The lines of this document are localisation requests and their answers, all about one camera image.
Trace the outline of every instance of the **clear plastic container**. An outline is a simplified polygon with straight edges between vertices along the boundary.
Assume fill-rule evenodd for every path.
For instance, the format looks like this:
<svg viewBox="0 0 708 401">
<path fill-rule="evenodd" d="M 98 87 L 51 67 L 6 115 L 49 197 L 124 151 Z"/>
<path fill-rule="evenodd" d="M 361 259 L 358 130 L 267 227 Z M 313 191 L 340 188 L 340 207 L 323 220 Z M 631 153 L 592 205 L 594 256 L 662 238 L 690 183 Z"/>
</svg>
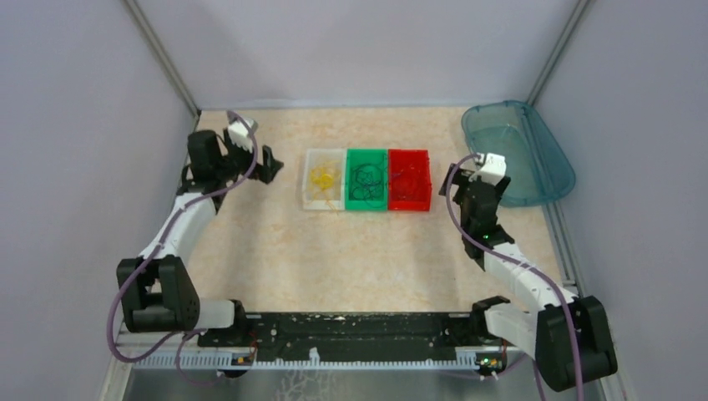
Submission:
<svg viewBox="0 0 708 401">
<path fill-rule="evenodd" d="M 506 157 L 511 184 L 502 206 L 545 205 L 575 186 L 573 167 L 530 105 L 507 100 L 475 106 L 463 115 L 462 126 L 472 152 Z"/>
<path fill-rule="evenodd" d="M 309 211 L 343 211 L 345 168 L 346 149 L 308 149 L 302 207 Z"/>
</svg>

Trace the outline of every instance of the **cable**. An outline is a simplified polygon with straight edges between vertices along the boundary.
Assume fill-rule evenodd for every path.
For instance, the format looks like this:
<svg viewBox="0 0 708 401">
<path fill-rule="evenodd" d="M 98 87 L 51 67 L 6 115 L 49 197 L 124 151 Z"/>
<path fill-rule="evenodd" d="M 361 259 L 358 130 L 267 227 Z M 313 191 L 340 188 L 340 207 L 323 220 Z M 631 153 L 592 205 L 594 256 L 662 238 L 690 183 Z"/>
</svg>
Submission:
<svg viewBox="0 0 708 401">
<path fill-rule="evenodd" d="M 336 190 L 335 184 L 341 183 L 341 169 L 336 165 L 337 160 L 329 160 L 319 165 L 316 165 L 310 170 L 308 175 L 309 180 L 306 186 L 306 195 L 309 193 L 312 200 L 306 202 L 306 204 L 312 203 L 314 201 L 319 201 L 320 195 L 324 196 L 325 203 L 330 207 L 330 209 L 336 211 L 336 207 L 331 203 L 333 196 L 332 192 Z"/>
<path fill-rule="evenodd" d="M 353 201 L 364 201 L 371 207 L 378 207 L 382 202 L 387 202 L 387 199 L 384 199 L 384 174 L 384 170 L 373 163 L 358 165 L 351 171 L 353 185 L 349 190 L 349 198 Z"/>
<path fill-rule="evenodd" d="M 118 359 L 120 362 L 123 363 L 136 363 L 140 362 L 143 359 L 146 359 L 149 357 L 152 353 L 157 351 L 157 349 L 162 346 L 169 338 L 177 334 L 178 332 L 170 332 L 167 335 L 165 335 L 163 338 L 161 338 L 151 349 L 149 349 L 147 352 L 143 353 L 142 355 L 139 355 L 137 357 L 126 357 L 120 351 L 118 350 L 118 346 L 115 343 L 115 339 L 113 338 L 113 330 L 114 330 L 114 320 L 115 320 L 115 315 L 116 312 L 118 311 L 118 306 L 120 304 L 120 301 L 123 299 L 123 296 L 125 293 L 128 291 L 128 287 L 130 287 L 131 284 L 135 281 L 135 279 L 138 277 L 138 275 L 142 274 L 145 269 L 148 267 L 151 261 L 157 256 L 158 252 L 162 249 L 164 242 L 167 241 L 167 237 L 169 235 L 169 232 L 172 230 L 174 227 L 174 224 L 177 222 L 177 220 L 180 218 L 182 213 L 184 213 L 187 208 L 190 206 L 194 205 L 197 202 L 201 202 L 203 200 L 212 198 L 214 196 L 219 196 L 223 195 L 226 192 L 233 190 L 237 186 L 241 185 L 244 181 L 248 179 L 248 177 L 253 173 L 253 170 L 255 169 L 255 165 L 258 163 L 258 143 L 255 140 L 255 133 L 253 129 L 245 122 L 245 120 L 238 114 L 234 112 L 235 116 L 237 119 L 240 120 L 240 122 L 246 127 L 248 130 L 248 136 L 251 141 L 253 141 L 253 160 L 250 163 L 250 166 L 248 167 L 248 170 L 243 174 L 243 176 L 235 181 L 233 184 L 222 188 L 220 190 L 215 190 L 213 192 L 210 192 L 206 195 L 202 195 L 198 198 L 194 198 L 193 200 L 190 200 L 189 202 L 185 203 L 185 207 L 178 209 L 168 220 L 167 226 L 165 226 L 162 234 L 159 236 L 158 239 L 158 245 L 155 246 L 155 248 L 150 252 L 150 254 L 138 265 L 138 268 L 135 269 L 134 272 L 130 273 L 130 276 L 128 276 L 128 279 L 125 280 L 122 286 L 118 289 L 118 293 L 115 295 L 113 301 L 111 302 L 111 306 L 109 309 L 109 317 L 108 321 L 106 322 L 106 339 L 108 341 L 109 345 L 109 351 L 113 354 L 113 356 Z"/>
<path fill-rule="evenodd" d="M 541 372 L 539 371 L 539 366 L 536 361 L 534 361 L 534 379 L 536 380 L 536 388 L 539 390 L 539 397 L 541 398 L 541 401 L 546 401 L 544 382 L 541 381 Z"/>
<path fill-rule="evenodd" d="M 513 263 L 517 266 L 523 267 L 525 269 L 528 269 L 531 271 L 533 274 L 536 276 L 540 277 L 542 280 L 544 280 L 551 290 L 555 293 L 556 297 L 558 297 L 560 301 L 560 307 L 563 309 L 563 314 L 565 315 L 565 322 L 568 325 L 568 333 L 570 336 L 570 347 L 571 347 L 571 352 L 573 353 L 573 365 L 575 369 L 575 387 L 578 392 L 578 400 L 583 401 L 584 400 L 584 392 L 583 392 L 583 369 L 582 366 L 580 365 L 580 350 L 578 347 L 578 339 L 575 337 L 575 327 L 573 326 L 573 317 L 570 314 L 570 308 L 568 307 L 568 303 L 565 301 L 565 298 L 563 297 L 563 294 L 560 291 L 560 288 L 556 285 L 556 283 L 551 280 L 548 276 L 546 276 L 543 272 L 541 272 L 539 269 L 537 269 L 535 266 L 531 266 L 526 262 L 519 261 L 517 259 L 514 259 L 511 256 L 504 255 L 502 253 L 499 253 L 495 251 L 494 249 L 487 248 L 483 244 L 475 241 L 465 230 L 462 228 L 460 225 L 460 222 L 458 221 L 457 217 L 455 217 L 455 213 L 453 212 L 453 203 L 450 199 L 450 193 L 452 192 L 453 189 L 453 177 L 455 174 L 460 170 L 460 166 L 465 163 L 468 160 L 478 158 L 479 155 L 472 153 L 470 155 L 467 155 L 463 157 L 450 171 L 450 174 L 448 176 L 448 181 L 446 183 L 446 195 L 445 195 L 445 202 L 448 206 L 448 213 L 450 215 L 450 218 L 453 220 L 453 224 L 455 227 L 460 231 L 460 233 L 463 235 L 463 238 L 467 241 L 469 241 L 472 245 L 476 246 L 477 248 L 481 249 L 482 251 L 487 252 L 489 255 L 496 256 L 499 259 L 502 259 L 503 261 L 507 261 L 509 263 Z"/>
<path fill-rule="evenodd" d="M 205 331 L 206 331 L 206 329 L 205 329 L 205 328 L 202 328 L 202 329 L 192 330 L 192 331 L 190 331 L 190 332 L 186 332 L 185 335 L 182 337 L 182 341 L 180 342 L 180 345 L 177 346 L 177 354 L 174 356 L 174 365 L 175 365 L 175 367 L 177 367 L 177 373 L 180 374 L 180 376 L 182 377 L 182 379 L 183 379 L 185 382 L 187 382 L 187 383 L 189 383 L 189 384 L 192 384 L 192 385 L 194 385 L 194 386 L 197 386 L 197 387 L 211 387 L 211 386 L 217 384 L 218 382 L 220 382 L 221 380 L 223 380 L 224 377 L 225 377 L 225 376 L 219 376 L 219 377 L 217 377 L 217 378 L 214 379 L 214 380 L 210 380 L 210 381 L 208 381 L 208 382 L 203 382 L 203 381 L 200 381 L 200 380 L 194 380 L 194 379 L 192 379 L 192 378 L 189 378 L 189 377 L 187 376 L 187 373 L 185 373 L 185 371 L 182 370 L 181 363 L 180 363 L 180 354 L 182 353 L 182 348 L 183 348 L 183 347 L 185 346 L 185 344 L 186 344 L 189 340 L 191 340 L 194 336 L 196 336 L 197 334 L 201 334 L 201 333 L 203 333 L 203 332 L 205 332 Z"/>
</svg>

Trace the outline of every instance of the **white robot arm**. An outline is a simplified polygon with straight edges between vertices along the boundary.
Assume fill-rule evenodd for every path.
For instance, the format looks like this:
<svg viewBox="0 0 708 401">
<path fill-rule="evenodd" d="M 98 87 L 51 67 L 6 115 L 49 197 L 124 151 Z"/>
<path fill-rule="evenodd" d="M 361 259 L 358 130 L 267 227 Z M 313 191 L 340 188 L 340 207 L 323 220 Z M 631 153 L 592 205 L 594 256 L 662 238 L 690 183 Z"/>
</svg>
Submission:
<svg viewBox="0 0 708 401">
<path fill-rule="evenodd" d="M 506 176 L 504 157 L 486 154 L 473 159 L 478 167 L 475 171 L 450 166 L 439 195 L 448 196 L 448 182 L 458 185 L 452 202 L 460 206 L 458 229 L 464 233 L 465 251 L 528 310 L 522 311 L 503 297 L 477 302 L 472 313 L 476 329 L 522 349 L 537 362 L 546 383 L 556 391 L 574 385 L 571 335 L 579 345 L 584 381 L 616 372 L 614 346 L 602 304 L 595 297 L 579 297 L 553 284 L 498 224 L 498 203 L 511 181 Z M 562 303 L 571 312 L 575 331 L 572 334 Z"/>
</svg>

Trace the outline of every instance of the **white connector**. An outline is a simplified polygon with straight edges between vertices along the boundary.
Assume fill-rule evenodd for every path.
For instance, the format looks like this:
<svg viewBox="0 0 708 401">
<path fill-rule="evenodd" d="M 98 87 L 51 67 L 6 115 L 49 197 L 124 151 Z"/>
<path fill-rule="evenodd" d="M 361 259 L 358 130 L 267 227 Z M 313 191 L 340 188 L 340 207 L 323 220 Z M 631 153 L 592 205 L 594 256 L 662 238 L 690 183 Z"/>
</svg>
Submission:
<svg viewBox="0 0 708 401">
<path fill-rule="evenodd" d="M 253 119 L 244 117 L 243 120 L 249 127 L 254 129 L 255 121 Z M 253 141 L 248 137 L 248 129 L 239 119 L 230 124 L 227 129 L 231 140 L 234 141 L 236 146 L 253 153 Z"/>
<path fill-rule="evenodd" d="M 502 155 L 487 153 L 486 155 L 482 155 L 482 158 L 477 161 L 477 164 L 481 165 L 481 167 L 469 177 L 470 181 L 480 177 L 482 178 L 482 182 L 496 185 L 507 174 L 507 162 Z"/>
</svg>

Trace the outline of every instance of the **black item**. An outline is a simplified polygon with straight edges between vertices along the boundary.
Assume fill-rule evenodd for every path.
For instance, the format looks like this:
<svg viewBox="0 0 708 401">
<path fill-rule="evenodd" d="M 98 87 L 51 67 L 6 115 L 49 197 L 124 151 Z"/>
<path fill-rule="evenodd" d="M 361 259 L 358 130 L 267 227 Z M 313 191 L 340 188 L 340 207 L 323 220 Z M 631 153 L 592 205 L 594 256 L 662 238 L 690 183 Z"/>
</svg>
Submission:
<svg viewBox="0 0 708 401">
<path fill-rule="evenodd" d="M 257 128 L 258 124 L 254 124 L 253 130 L 256 130 Z M 253 160 L 253 153 L 234 145 L 227 128 L 224 128 L 224 141 L 226 149 L 229 151 L 229 157 L 237 165 L 241 166 L 239 173 L 244 174 Z M 263 150 L 263 164 L 255 165 L 253 173 L 251 173 L 248 178 L 252 180 L 259 180 L 264 184 L 270 184 L 275 179 L 278 171 L 283 168 L 283 162 L 276 160 L 273 157 L 273 150 L 271 150 L 270 146 L 263 145 L 261 148 Z"/>
<path fill-rule="evenodd" d="M 253 161 L 253 153 L 236 146 L 229 137 L 227 129 L 224 129 L 224 146 L 227 150 L 226 155 L 221 154 L 219 138 L 212 130 L 201 130 L 190 134 L 187 140 L 190 164 L 182 170 L 182 185 L 177 195 L 185 192 L 208 194 L 221 190 L 229 181 L 236 180 L 239 175 L 246 173 Z M 278 171 L 283 168 L 283 163 L 273 157 L 270 147 L 263 146 L 262 151 L 263 164 L 256 164 L 248 178 L 270 184 Z M 187 179 L 189 170 L 192 172 L 191 179 Z M 225 194 L 212 198 L 217 211 L 224 197 Z"/>
<path fill-rule="evenodd" d="M 123 259 L 116 276 L 119 287 L 142 263 L 142 258 Z M 158 281 L 162 292 L 149 292 Z M 131 332 L 188 331 L 195 328 L 200 300 L 182 259 L 168 255 L 153 260 L 130 284 L 121 299 L 125 326 Z"/>
<path fill-rule="evenodd" d="M 607 314 L 595 297 L 569 304 L 580 349 L 583 381 L 590 382 L 617 372 Z M 536 327 L 536 363 L 546 384 L 554 391 L 575 386 L 573 354 L 568 325 L 561 307 L 547 306 L 539 312 Z"/>
<path fill-rule="evenodd" d="M 312 348 L 322 362 L 453 361 L 455 347 L 473 346 L 497 346 L 484 356 L 502 359 L 501 341 L 474 332 L 467 313 L 252 313 L 246 321 L 209 330 L 199 346 L 250 347 L 255 338 L 262 362 L 307 361 Z"/>
<path fill-rule="evenodd" d="M 442 188 L 438 192 L 441 196 L 447 196 L 448 177 L 454 166 L 450 165 L 445 180 L 442 181 Z M 494 248 L 505 242 L 513 244 L 514 239 L 497 222 L 499 201 L 511 179 L 504 177 L 496 185 L 491 185 L 482 182 L 479 177 L 470 181 L 472 173 L 470 170 L 458 169 L 453 177 L 453 184 L 458 185 L 458 190 L 452 201 L 460 206 L 460 226 L 475 241 L 487 248 Z M 484 251 L 467 241 L 464 236 L 462 240 L 470 259 L 484 270 Z"/>
</svg>

